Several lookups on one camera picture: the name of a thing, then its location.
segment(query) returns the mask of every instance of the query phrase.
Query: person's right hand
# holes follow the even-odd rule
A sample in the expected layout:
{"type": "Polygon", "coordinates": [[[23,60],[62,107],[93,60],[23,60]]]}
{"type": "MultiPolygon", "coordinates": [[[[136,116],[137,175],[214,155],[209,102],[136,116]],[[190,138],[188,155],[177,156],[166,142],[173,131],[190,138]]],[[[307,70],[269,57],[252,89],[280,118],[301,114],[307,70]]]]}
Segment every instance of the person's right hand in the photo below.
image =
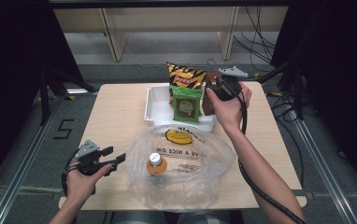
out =
{"type": "MultiPolygon", "coordinates": [[[[249,107],[251,90],[243,82],[240,82],[242,93],[239,97],[249,107]]],[[[221,101],[212,89],[207,88],[207,96],[210,98],[216,112],[216,117],[225,131],[231,128],[239,128],[242,120],[242,113],[240,111],[240,102],[234,98],[230,101],[221,101]]]]}

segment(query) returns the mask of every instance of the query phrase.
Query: table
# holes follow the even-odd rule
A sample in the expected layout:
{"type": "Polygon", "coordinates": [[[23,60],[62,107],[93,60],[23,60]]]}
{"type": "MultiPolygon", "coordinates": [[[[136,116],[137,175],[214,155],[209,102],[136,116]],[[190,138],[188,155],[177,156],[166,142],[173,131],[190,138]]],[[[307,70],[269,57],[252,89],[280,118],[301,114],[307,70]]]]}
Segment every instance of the table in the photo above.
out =
{"type": "MultiPolygon", "coordinates": [[[[249,107],[247,137],[287,182],[291,189],[302,189],[293,164],[258,82],[247,82],[252,90],[249,107]]],[[[100,89],[93,106],[81,144],[91,139],[100,148],[114,146],[114,153],[105,157],[112,160],[125,151],[129,140],[149,127],[144,120],[148,86],[167,83],[107,84],[100,89]]],[[[221,125],[216,122],[212,131],[233,147],[221,125]]],[[[127,188],[125,162],[111,176],[103,177],[96,185],[96,193],[83,205],[83,210],[146,210],[127,188]]],[[[305,196],[297,197],[301,206],[305,196]]],[[[221,178],[219,200],[210,209],[242,209],[258,207],[250,187],[236,164],[221,178]]]]}

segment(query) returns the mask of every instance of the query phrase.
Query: snack bag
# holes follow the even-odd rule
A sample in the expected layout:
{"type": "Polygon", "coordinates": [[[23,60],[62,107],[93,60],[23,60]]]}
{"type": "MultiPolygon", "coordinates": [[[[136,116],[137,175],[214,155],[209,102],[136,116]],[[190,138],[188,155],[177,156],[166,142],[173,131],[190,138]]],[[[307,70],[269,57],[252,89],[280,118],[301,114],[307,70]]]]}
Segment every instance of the snack bag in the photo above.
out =
{"type": "Polygon", "coordinates": [[[166,62],[167,70],[169,71],[169,104],[173,104],[173,87],[179,86],[188,89],[201,89],[206,71],[194,69],[187,66],[177,65],[166,62]]]}
{"type": "Polygon", "coordinates": [[[202,90],[173,86],[173,120],[199,123],[202,90]]]}

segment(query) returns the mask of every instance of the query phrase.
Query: hand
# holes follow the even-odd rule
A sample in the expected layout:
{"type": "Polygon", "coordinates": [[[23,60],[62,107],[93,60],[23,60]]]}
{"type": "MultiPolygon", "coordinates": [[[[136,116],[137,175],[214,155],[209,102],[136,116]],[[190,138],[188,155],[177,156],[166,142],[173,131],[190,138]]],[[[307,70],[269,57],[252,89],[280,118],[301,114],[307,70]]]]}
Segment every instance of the hand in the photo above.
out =
{"type": "MultiPolygon", "coordinates": [[[[251,90],[243,82],[240,82],[242,87],[242,93],[239,93],[239,97],[249,107],[251,90]]],[[[230,101],[221,101],[213,90],[207,88],[207,95],[213,104],[216,111],[216,117],[225,131],[231,128],[240,129],[240,121],[242,120],[242,113],[240,112],[240,102],[234,98],[230,101]]]]}
{"type": "Polygon", "coordinates": [[[79,206],[91,197],[96,182],[111,170],[111,164],[103,166],[94,175],[83,175],[78,169],[70,170],[67,175],[67,200],[79,206]]]}

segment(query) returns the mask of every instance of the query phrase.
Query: green package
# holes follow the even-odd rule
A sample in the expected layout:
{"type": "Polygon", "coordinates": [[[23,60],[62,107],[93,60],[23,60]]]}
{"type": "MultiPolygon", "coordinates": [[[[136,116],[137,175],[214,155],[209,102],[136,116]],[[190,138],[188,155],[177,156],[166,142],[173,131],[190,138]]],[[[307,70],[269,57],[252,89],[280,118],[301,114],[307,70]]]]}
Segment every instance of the green package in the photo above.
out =
{"type": "Polygon", "coordinates": [[[199,123],[202,90],[173,86],[173,120],[199,123]]]}

